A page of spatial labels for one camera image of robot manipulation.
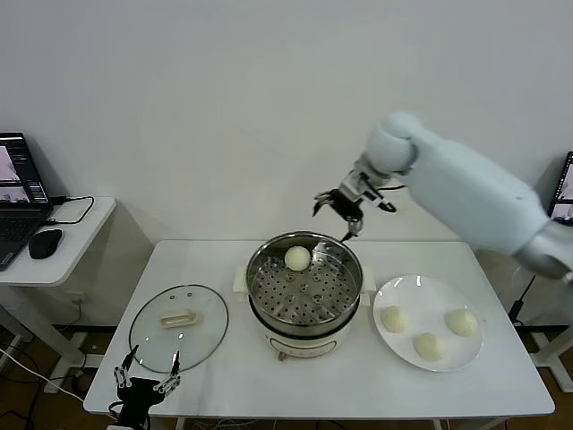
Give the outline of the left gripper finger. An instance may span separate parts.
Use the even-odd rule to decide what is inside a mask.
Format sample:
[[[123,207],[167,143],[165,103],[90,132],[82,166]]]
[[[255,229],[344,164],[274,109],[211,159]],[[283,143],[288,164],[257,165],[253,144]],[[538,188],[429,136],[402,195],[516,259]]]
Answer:
[[[173,363],[169,376],[163,382],[155,385],[154,390],[161,394],[170,394],[171,392],[173,392],[181,382],[179,369],[180,369],[180,351],[177,350],[173,357]]]
[[[135,345],[125,356],[122,364],[114,368],[114,377],[117,389],[123,389],[131,386],[129,369],[137,353],[138,346]]]

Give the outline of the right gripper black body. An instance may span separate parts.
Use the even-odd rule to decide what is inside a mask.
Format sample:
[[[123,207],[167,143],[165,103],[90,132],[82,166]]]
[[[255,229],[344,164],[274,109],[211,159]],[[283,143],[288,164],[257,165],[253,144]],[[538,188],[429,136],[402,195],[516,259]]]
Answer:
[[[347,222],[358,222],[363,220],[363,212],[360,208],[360,203],[360,201],[351,201],[337,188],[331,191],[331,207],[343,220]]]

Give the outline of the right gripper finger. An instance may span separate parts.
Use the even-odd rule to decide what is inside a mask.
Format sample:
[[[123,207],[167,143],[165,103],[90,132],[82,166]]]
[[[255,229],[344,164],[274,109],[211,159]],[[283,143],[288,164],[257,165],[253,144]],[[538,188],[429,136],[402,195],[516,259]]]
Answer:
[[[333,197],[335,194],[333,190],[328,190],[323,193],[319,193],[314,197],[314,205],[312,207],[312,215],[316,216],[319,210],[324,207],[328,206],[331,209],[334,209],[334,200]]]
[[[347,232],[340,239],[341,242],[345,242],[351,238],[358,237],[363,229],[363,219],[347,217]]]

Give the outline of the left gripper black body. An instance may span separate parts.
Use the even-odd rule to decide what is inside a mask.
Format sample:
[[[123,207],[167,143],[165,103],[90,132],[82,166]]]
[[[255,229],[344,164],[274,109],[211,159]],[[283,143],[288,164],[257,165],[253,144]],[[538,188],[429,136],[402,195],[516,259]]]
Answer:
[[[150,408],[164,400],[164,394],[156,389],[161,384],[158,380],[133,377],[130,386],[126,384],[117,388],[117,397],[122,402],[119,422],[147,422]]]

